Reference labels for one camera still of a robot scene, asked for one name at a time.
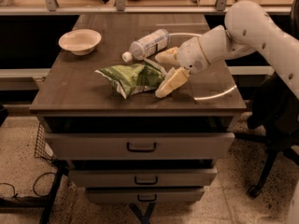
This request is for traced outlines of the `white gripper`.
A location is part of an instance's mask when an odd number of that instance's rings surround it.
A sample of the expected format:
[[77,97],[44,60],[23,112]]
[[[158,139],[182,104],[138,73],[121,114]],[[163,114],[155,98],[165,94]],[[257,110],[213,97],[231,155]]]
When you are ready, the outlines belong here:
[[169,70],[164,81],[155,92],[158,98],[164,98],[185,84],[190,73],[192,75],[198,74],[209,67],[209,62],[200,46],[199,38],[196,36],[182,43],[179,48],[173,47],[159,52],[155,56],[155,60],[158,63],[182,66],[178,69],[172,67]]

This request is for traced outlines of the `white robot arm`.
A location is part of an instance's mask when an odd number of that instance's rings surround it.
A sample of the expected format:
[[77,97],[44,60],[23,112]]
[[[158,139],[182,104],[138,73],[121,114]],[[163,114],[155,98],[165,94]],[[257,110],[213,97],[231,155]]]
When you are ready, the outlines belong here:
[[250,129],[263,126],[265,136],[240,133],[241,139],[267,145],[267,159],[260,180],[248,190],[257,197],[265,184],[278,153],[293,162],[298,155],[292,149],[298,144],[299,40],[281,30],[258,4],[237,2],[226,12],[224,24],[193,37],[178,47],[160,52],[160,63],[182,66],[192,74],[199,73],[218,60],[231,60],[259,52],[274,69],[254,93]]

